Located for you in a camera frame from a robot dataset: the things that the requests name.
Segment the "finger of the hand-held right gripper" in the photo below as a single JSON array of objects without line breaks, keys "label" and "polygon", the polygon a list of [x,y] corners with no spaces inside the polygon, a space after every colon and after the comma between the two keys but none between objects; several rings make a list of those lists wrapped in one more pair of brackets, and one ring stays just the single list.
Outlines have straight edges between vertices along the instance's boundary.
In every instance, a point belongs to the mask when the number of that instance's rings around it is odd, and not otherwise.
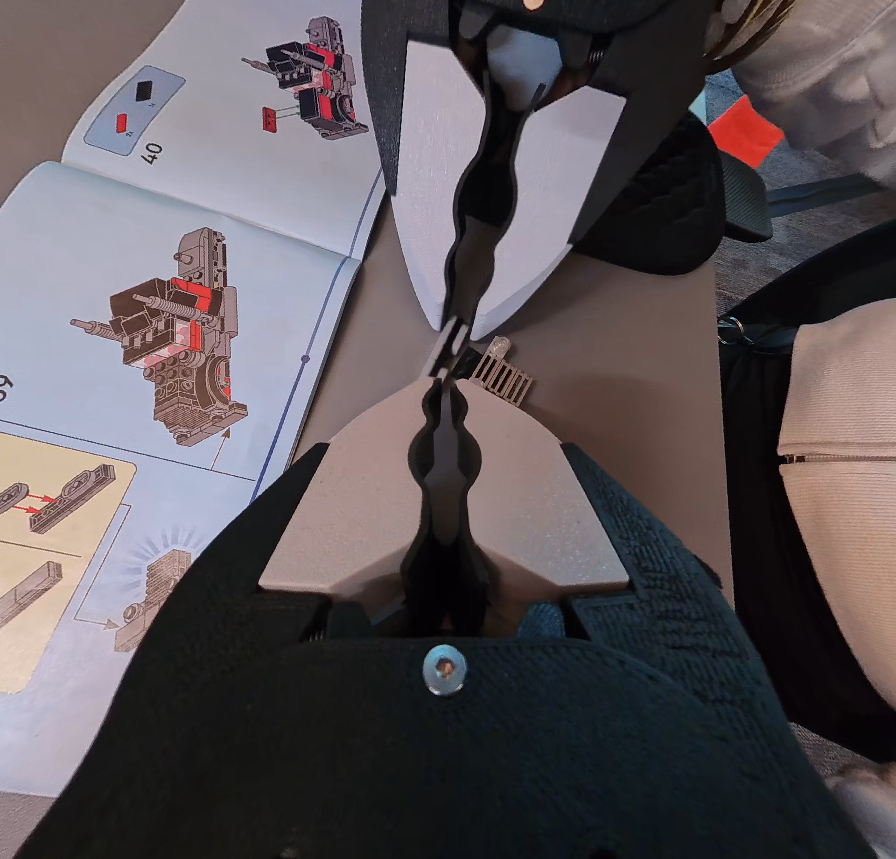
[{"label": "finger of the hand-held right gripper", "polygon": [[625,99],[578,89],[534,111],[513,160],[516,205],[495,248],[492,280],[470,330],[496,330],[535,293],[571,246],[571,234]]},{"label": "finger of the hand-held right gripper", "polygon": [[442,329],[447,260],[458,238],[456,199],[482,143],[487,102],[445,46],[407,46],[392,210],[414,292]]}]

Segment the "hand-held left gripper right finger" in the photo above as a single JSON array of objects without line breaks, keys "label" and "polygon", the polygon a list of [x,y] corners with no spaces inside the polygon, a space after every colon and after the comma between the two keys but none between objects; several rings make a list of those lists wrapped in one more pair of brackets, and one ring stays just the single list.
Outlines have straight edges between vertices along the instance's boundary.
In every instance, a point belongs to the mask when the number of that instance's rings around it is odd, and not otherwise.
[{"label": "hand-held left gripper right finger", "polygon": [[629,576],[561,443],[470,380],[452,389],[469,534],[489,579],[487,625],[534,602],[625,589]]}]

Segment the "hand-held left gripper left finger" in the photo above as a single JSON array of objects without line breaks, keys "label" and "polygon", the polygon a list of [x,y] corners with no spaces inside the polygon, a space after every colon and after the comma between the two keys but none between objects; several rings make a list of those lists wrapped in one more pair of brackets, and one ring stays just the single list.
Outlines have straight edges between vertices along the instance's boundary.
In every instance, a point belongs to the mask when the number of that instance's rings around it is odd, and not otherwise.
[{"label": "hand-held left gripper left finger", "polygon": [[403,601],[413,625],[441,622],[449,563],[427,484],[441,404],[442,381],[421,378],[330,440],[260,588],[356,602],[374,619]]}]

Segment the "person's right forearm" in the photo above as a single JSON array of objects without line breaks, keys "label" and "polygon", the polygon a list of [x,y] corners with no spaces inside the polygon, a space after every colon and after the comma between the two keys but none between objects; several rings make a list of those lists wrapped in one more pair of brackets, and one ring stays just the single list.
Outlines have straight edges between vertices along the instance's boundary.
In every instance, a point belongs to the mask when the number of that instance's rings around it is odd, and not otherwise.
[{"label": "person's right forearm", "polygon": [[895,184],[895,0],[798,0],[734,66],[790,145]]}]

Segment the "black wrist rest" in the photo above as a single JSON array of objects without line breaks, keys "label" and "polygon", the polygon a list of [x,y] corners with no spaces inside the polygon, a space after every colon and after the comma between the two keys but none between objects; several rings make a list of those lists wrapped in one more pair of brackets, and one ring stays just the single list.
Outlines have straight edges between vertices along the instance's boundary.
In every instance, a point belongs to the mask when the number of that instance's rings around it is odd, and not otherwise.
[{"label": "black wrist rest", "polygon": [[719,151],[686,112],[574,251],[646,274],[683,275],[711,258],[725,223]]}]

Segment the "black office chair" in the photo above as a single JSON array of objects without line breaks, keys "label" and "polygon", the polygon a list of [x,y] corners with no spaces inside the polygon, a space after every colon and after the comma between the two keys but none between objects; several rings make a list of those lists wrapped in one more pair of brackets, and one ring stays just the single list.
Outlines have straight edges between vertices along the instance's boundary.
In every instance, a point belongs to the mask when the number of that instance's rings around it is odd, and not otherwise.
[{"label": "black office chair", "polygon": [[767,241],[773,235],[766,187],[757,171],[727,152],[720,151],[725,193],[727,238],[747,243]]}]

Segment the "open instruction booklet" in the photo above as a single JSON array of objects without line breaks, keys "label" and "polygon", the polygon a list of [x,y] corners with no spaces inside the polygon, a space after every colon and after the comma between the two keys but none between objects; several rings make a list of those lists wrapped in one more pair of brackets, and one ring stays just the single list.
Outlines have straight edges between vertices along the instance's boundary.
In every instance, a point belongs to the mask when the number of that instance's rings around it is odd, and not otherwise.
[{"label": "open instruction booklet", "polygon": [[385,194],[361,0],[186,0],[2,206],[2,791],[286,468]]}]

